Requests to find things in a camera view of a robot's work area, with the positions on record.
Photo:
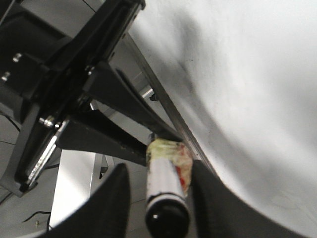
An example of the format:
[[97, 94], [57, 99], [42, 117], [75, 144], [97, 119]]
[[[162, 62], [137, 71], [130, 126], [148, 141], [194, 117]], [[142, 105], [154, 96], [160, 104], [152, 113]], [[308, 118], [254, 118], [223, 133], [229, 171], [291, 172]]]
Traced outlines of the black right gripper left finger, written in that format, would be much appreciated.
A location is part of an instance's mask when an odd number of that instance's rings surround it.
[[129, 175], [119, 164], [88, 201], [41, 238], [124, 238], [129, 216]]

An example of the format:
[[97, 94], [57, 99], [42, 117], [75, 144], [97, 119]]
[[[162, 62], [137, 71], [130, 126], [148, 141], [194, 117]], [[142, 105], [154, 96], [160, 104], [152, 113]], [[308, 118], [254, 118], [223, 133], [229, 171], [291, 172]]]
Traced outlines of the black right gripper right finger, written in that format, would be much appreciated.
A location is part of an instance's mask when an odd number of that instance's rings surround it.
[[301, 238], [259, 213], [230, 191], [200, 160], [192, 167], [197, 236], [200, 238]]

